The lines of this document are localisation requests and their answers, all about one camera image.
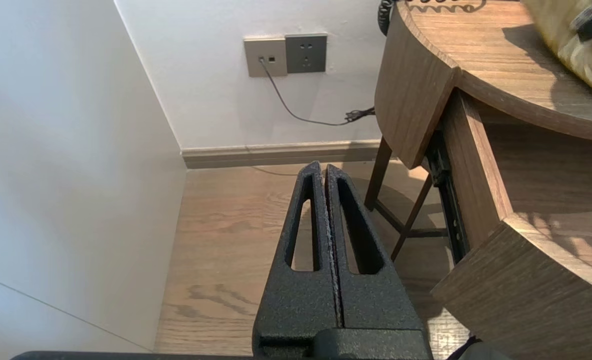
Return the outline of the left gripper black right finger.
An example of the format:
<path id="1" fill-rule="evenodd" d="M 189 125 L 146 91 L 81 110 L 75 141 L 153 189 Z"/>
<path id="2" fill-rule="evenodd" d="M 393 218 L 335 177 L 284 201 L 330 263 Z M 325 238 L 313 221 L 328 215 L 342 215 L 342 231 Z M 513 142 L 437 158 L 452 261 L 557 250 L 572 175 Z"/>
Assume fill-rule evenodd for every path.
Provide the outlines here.
<path id="1" fill-rule="evenodd" d="M 351 177 L 335 165 L 326 167 L 325 196 L 340 326 L 425 333 Z"/>

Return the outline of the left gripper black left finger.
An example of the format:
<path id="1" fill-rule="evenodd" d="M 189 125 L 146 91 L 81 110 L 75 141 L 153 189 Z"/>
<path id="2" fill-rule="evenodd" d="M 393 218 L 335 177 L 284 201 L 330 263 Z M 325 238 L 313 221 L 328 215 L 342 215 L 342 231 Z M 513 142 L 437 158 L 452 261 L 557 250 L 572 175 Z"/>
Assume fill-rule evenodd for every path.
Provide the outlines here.
<path id="1" fill-rule="evenodd" d="M 310 203 L 312 271 L 292 269 L 300 219 Z M 252 353 L 267 359 L 314 355 L 316 335 L 338 326 L 338 284 L 321 164 L 304 166 L 294 183 L 277 248 L 252 327 Z"/>

